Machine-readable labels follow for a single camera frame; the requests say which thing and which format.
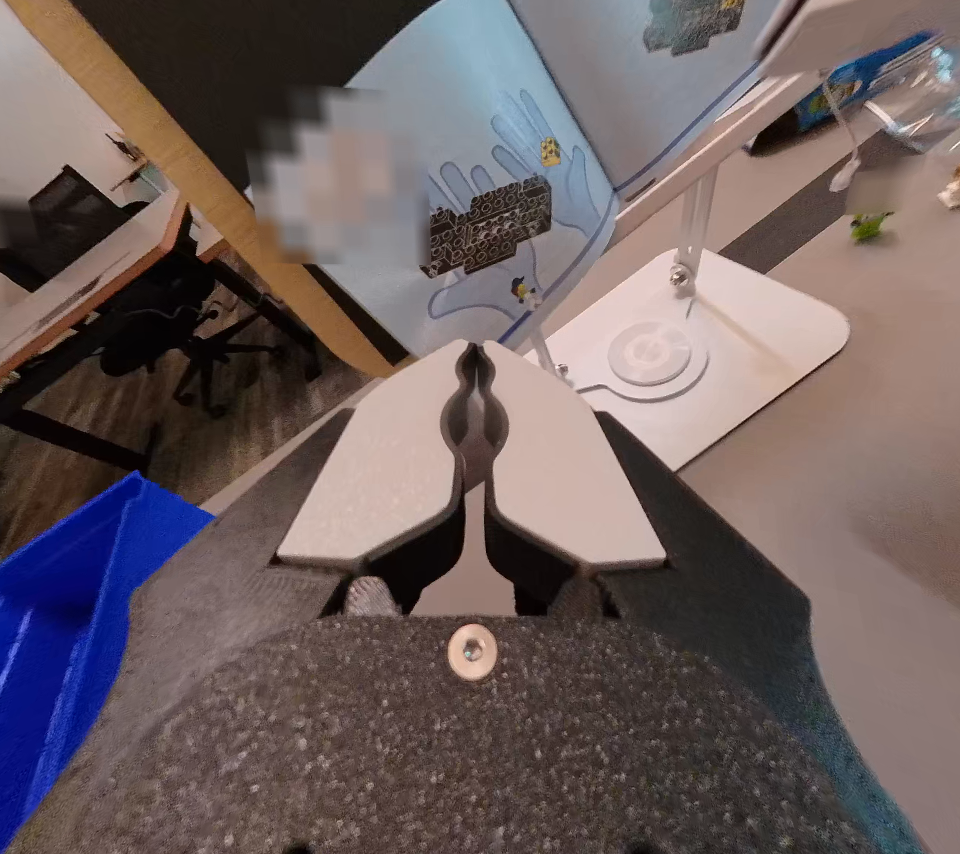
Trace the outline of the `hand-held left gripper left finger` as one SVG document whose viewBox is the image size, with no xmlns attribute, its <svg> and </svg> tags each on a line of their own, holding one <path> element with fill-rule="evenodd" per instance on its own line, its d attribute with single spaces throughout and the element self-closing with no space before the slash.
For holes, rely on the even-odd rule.
<svg viewBox="0 0 960 854">
<path fill-rule="evenodd" d="M 454 340 L 393 374 L 354 408 L 278 562 L 357 573 L 445 520 L 463 493 L 474 344 Z"/>
</svg>

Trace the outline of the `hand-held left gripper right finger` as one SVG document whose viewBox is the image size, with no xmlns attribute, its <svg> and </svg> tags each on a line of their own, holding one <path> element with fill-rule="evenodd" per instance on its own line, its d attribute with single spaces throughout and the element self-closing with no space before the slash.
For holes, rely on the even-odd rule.
<svg viewBox="0 0 960 854">
<path fill-rule="evenodd" d="M 496 342 L 481 353 L 497 517 L 591 574 L 663 567 L 666 549 L 589 403 Z"/>
</svg>

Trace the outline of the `lime green lego minifigure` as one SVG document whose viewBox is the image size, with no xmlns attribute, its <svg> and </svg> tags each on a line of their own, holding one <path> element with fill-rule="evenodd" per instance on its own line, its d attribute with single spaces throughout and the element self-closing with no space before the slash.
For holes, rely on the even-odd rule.
<svg viewBox="0 0 960 854">
<path fill-rule="evenodd" d="M 850 219 L 849 234 L 858 246 L 870 246 L 884 240 L 889 233 L 889 222 L 895 211 L 861 212 Z"/>
</svg>

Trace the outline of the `lego instruction booklet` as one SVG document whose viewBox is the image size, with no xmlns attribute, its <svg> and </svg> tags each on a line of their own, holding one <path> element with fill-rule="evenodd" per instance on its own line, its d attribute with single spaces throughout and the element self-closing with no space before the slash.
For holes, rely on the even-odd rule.
<svg viewBox="0 0 960 854">
<path fill-rule="evenodd" d="M 429 212 L 507 230 L 481 202 L 541 182 L 550 225 L 474 270 L 451 243 L 417 266 L 323 270 L 409 354 L 457 339 L 518 346 L 664 178 L 758 80 L 753 45 L 780 0 L 439 0 L 347 82 L 416 140 Z"/>
</svg>

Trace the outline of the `blue lego box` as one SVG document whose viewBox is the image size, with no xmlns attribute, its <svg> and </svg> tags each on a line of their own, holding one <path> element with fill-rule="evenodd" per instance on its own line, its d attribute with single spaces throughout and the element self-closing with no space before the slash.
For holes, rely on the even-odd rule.
<svg viewBox="0 0 960 854">
<path fill-rule="evenodd" d="M 807 133 L 834 119 L 830 98 L 838 108 L 845 109 L 864 104 L 900 84 L 907 70 L 936 48 L 941 36 L 920 32 L 835 68 L 824 85 L 794 106 L 798 133 Z"/>
</svg>

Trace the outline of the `clear plastic bag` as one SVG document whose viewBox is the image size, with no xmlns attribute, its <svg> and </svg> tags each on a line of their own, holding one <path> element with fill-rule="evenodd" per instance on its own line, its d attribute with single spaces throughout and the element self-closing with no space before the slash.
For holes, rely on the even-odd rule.
<svg viewBox="0 0 960 854">
<path fill-rule="evenodd" d="M 863 106 L 906 148 L 933 150 L 959 127 L 958 37 L 934 37 L 895 57 L 870 82 Z"/>
</svg>

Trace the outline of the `white book stand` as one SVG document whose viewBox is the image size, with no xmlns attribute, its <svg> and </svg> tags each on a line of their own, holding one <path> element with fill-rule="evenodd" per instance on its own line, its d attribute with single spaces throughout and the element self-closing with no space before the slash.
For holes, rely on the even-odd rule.
<svg viewBox="0 0 960 854">
<path fill-rule="evenodd" d="M 367 246 L 342 260 L 320 262 L 305 238 L 304 265 L 269 261 L 268 241 L 259 230 L 268 224 L 256 213 L 277 214 L 287 200 L 306 211 L 307 185 L 320 186 L 332 175 L 332 146 L 320 142 L 319 120 L 289 123 L 289 140 L 298 154 L 275 150 L 254 165 L 261 185 L 241 191 L 199 147 L 156 93 L 78 7 L 78 0 L 4 0 L 47 53 L 90 98 L 120 124 L 124 133 L 162 171 L 184 198 L 240 253 L 254 270 L 343 361 L 366 373 L 393 372 L 413 363 L 394 340 L 325 272 L 324 267 L 413 267 L 406 243 L 389 260 Z M 846 345 L 850 325 L 836 308 L 781 284 L 760 272 L 703 248 L 714 203 L 716 176 L 726 158 L 797 100 L 821 78 L 813 72 L 757 80 L 678 157 L 654 185 L 631 195 L 619 212 L 610 245 L 592 268 L 546 316 L 531 287 L 517 288 L 534 324 L 517 346 L 534 346 L 544 369 L 553 372 L 595 410 L 608 411 L 671 467 L 682 467 Z M 372 121 L 371 108 L 385 108 L 380 121 L 394 140 L 393 156 L 413 150 L 409 159 L 426 166 L 416 138 L 394 119 L 382 94 L 347 86 L 338 92 L 340 110 L 355 108 Z M 450 211 L 431 214 L 447 236 L 473 241 L 421 242 L 420 261 L 451 244 L 454 263 L 467 255 L 473 270 L 491 266 L 500 248 L 516 251 L 524 236 L 550 225 L 550 201 L 542 182 L 495 193 L 479 212 L 505 227 L 507 239 L 491 249 L 475 249 L 490 233 L 484 220 L 455 227 Z"/>
</svg>

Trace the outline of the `black office chair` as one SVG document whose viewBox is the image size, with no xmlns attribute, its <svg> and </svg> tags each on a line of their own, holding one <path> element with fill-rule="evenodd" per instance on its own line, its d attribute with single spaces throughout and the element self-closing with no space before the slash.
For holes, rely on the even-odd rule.
<svg viewBox="0 0 960 854">
<path fill-rule="evenodd" d="M 213 295 L 218 286 L 237 296 L 251 313 L 218 332 L 201 336 L 198 329 L 219 317 Z M 119 328 L 99 350 L 102 373 L 121 378 L 138 369 L 154 372 L 158 360 L 176 351 L 187 366 L 174 389 L 177 404 L 189 407 L 195 396 L 190 386 L 198 381 L 200 408 L 213 419 L 227 412 L 211 396 L 214 368 L 227 365 L 233 356 L 266 354 L 281 359 L 281 344 L 240 343 L 235 338 L 257 319 L 268 320 L 306 355 L 305 379 L 314 381 L 322 372 L 316 336 L 286 313 L 272 296 L 256 288 L 221 260 L 202 261 L 194 255 L 174 252 L 151 267 L 126 293 L 129 303 L 115 299 Z"/>
</svg>

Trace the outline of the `blue plastic bin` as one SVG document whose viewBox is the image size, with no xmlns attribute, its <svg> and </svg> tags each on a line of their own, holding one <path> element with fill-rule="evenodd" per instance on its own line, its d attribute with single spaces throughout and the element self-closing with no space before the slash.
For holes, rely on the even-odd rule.
<svg viewBox="0 0 960 854">
<path fill-rule="evenodd" d="M 2 561 L 2 851 L 104 707 L 134 593 L 212 520 L 133 472 Z"/>
</svg>

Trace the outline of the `brown topped desk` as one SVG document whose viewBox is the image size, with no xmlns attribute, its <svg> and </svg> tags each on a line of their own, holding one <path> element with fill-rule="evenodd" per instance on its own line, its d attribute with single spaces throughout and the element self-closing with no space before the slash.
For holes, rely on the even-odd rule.
<svg viewBox="0 0 960 854">
<path fill-rule="evenodd" d="M 1 423 L 40 440 L 127 473 L 145 474 L 157 429 L 144 451 L 132 450 L 32 410 L 42 392 L 94 356 L 119 334 L 135 306 L 132 285 L 190 241 L 191 212 L 175 188 L 162 193 L 129 221 L 2 317 Z"/>
</svg>

